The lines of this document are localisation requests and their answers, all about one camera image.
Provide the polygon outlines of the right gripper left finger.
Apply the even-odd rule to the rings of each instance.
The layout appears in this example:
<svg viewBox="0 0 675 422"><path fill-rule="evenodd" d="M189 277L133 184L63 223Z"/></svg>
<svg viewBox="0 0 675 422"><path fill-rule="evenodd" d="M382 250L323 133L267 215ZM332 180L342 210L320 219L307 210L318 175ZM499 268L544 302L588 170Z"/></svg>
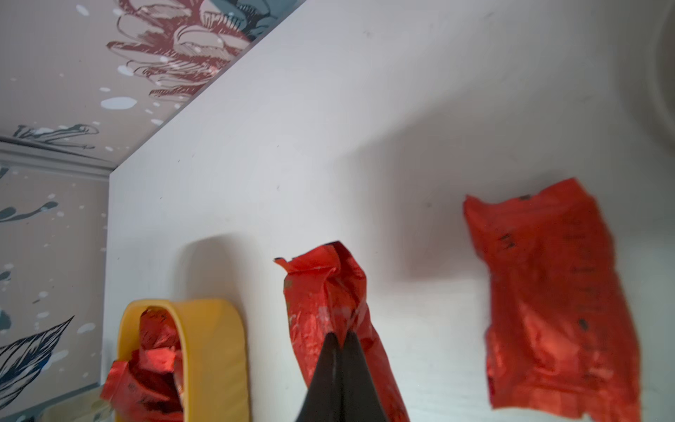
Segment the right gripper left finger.
<svg viewBox="0 0 675 422"><path fill-rule="evenodd" d="M343 420L342 349L338 337L328 333L297 422Z"/></svg>

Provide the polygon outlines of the red tea bag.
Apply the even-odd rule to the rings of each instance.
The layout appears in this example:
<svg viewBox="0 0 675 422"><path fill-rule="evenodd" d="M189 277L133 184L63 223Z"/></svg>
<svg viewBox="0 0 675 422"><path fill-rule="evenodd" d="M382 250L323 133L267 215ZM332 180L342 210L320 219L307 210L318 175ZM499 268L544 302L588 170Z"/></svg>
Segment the red tea bag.
<svg viewBox="0 0 675 422"><path fill-rule="evenodd" d="M613 237L576 179L463 214L490 273L490 405L594 421L641 419L640 348Z"/></svg>
<svg viewBox="0 0 675 422"><path fill-rule="evenodd" d="M304 255L275 263L287 275L284 297L295 358L307 387L312 381L324 338L333 332L341 349L355 332L388 421L409 414L367 305L367 276L341 242L324 244Z"/></svg>

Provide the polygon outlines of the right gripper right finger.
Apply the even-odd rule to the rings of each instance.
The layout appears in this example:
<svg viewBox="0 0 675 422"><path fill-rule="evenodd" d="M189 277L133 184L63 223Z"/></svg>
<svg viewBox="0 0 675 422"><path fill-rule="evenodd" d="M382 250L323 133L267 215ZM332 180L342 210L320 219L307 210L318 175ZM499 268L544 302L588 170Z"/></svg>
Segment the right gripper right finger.
<svg viewBox="0 0 675 422"><path fill-rule="evenodd" d="M341 355L341 420L345 422L387 422L359 338L346 336Z"/></svg>

